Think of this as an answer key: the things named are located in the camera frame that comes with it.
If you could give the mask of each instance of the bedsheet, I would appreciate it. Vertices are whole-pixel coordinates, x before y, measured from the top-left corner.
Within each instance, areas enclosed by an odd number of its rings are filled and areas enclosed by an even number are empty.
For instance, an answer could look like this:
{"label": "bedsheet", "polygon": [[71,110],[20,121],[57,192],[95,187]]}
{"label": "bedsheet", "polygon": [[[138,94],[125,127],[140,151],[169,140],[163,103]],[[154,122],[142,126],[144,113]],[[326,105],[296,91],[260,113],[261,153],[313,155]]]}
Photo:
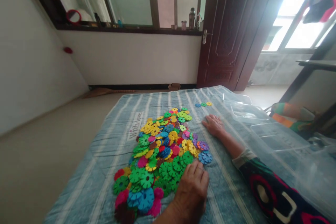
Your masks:
{"label": "bedsheet", "polygon": [[[120,98],[106,116],[83,161],[60,194],[45,223],[115,223],[112,193],[116,171],[128,165],[136,137],[147,118],[156,118],[173,107],[187,107],[193,120],[189,128],[209,144],[213,161],[205,166],[210,182],[207,206],[201,223],[267,223],[248,186],[233,166],[224,147],[203,127],[208,114],[222,118],[226,130],[277,173],[289,186],[295,182],[295,168],[303,150],[267,154],[254,140],[249,124],[235,121],[230,103],[237,95],[223,86],[162,93],[127,94]],[[212,102],[212,106],[195,107]],[[174,194],[162,200],[163,211]],[[140,217],[136,223],[150,223],[152,216]]]}

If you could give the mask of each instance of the window frame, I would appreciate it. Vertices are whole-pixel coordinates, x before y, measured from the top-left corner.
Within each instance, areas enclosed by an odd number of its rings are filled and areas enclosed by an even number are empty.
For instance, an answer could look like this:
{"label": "window frame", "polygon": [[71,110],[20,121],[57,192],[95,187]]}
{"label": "window frame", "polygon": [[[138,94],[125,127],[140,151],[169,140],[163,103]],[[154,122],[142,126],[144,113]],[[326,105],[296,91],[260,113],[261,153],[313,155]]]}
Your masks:
{"label": "window frame", "polygon": [[297,26],[299,25],[300,21],[302,20],[303,13],[306,10],[306,6],[309,4],[309,0],[304,0],[299,11],[293,18],[293,21],[286,32],[284,38],[282,39],[281,44],[279,45],[279,48],[277,51],[268,51],[268,50],[262,50],[262,53],[267,54],[313,54],[315,50],[317,49],[316,45],[321,40],[321,38],[324,36],[324,34],[328,31],[328,29],[333,25],[334,21],[336,20],[336,13],[332,15],[329,20],[325,23],[323,29],[318,34],[317,38],[313,42],[312,46],[310,48],[286,48],[287,43],[291,39],[293,33],[295,32]]}
{"label": "window frame", "polygon": [[[172,30],[170,28],[160,28],[159,22],[159,8],[158,0],[149,0],[150,9],[152,14],[152,26],[138,26],[138,25],[124,25],[123,28],[114,28],[116,25],[112,15],[112,9],[110,7],[109,1],[104,0],[108,14],[111,19],[111,27],[94,27],[87,26],[90,22],[81,21],[82,25],[85,26],[74,26],[66,18],[66,10],[61,2],[61,0],[39,0],[44,7],[46,13],[51,19],[57,30],[77,30],[77,31],[88,31],[88,32],[117,32],[117,33],[144,33],[144,34],[172,34],[172,35],[190,35],[190,36],[202,36],[202,31],[188,29],[183,31],[180,27],[177,30]],[[200,9],[201,0],[197,2],[197,9]],[[177,0],[174,0],[174,20],[177,25]]]}

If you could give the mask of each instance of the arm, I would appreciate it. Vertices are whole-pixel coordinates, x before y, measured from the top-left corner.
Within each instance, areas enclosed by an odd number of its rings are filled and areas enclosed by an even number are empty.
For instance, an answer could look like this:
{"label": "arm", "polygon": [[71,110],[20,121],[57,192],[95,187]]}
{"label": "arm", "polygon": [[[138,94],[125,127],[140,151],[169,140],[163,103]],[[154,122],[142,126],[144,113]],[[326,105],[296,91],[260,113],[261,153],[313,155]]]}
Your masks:
{"label": "arm", "polygon": [[251,189],[266,218],[271,223],[329,223],[300,194],[289,187],[248,149],[224,129],[215,115],[202,121],[209,133],[217,137],[230,153],[233,164]]}

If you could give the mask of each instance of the red mirror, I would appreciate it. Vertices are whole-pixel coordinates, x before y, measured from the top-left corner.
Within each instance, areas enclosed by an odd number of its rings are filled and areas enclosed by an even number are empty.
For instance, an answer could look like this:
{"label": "red mirror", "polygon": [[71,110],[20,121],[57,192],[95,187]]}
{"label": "red mirror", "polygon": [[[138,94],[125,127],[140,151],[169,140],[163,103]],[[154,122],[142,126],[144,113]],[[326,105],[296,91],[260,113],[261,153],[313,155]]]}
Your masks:
{"label": "red mirror", "polygon": [[81,14],[79,13],[78,10],[74,10],[74,9],[71,9],[69,10],[67,13],[66,13],[66,18],[67,20],[73,24],[73,25],[80,25],[80,22],[82,20],[82,16]]}

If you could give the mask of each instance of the patterned sleeve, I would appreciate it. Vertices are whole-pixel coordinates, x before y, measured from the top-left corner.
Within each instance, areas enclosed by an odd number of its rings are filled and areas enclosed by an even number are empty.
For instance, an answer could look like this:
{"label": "patterned sleeve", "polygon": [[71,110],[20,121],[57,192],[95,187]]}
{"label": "patterned sleeve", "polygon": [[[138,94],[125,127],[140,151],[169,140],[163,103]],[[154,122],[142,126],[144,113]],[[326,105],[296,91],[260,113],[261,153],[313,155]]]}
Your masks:
{"label": "patterned sleeve", "polygon": [[250,150],[246,149],[232,162],[270,223],[329,223]]}

